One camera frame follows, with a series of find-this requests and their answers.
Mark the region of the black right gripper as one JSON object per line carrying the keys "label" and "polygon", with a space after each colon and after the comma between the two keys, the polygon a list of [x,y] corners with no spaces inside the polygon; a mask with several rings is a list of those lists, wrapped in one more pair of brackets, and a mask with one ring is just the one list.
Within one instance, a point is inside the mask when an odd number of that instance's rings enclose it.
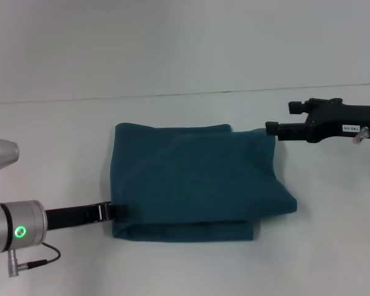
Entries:
{"label": "black right gripper", "polygon": [[360,129],[370,130],[370,105],[346,105],[340,98],[309,99],[288,103],[289,113],[307,113],[305,123],[267,121],[266,133],[279,141],[317,143],[331,137],[354,137]]}

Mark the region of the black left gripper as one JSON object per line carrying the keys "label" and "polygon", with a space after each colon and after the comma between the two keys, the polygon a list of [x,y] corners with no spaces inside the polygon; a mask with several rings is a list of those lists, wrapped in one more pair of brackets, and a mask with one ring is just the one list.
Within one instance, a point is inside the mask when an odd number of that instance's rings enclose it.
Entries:
{"label": "black left gripper", "polygon": [[47,230],[73,228],[101,221],[127,219],[127,206],[102,202],[95,205],[46,210]]}

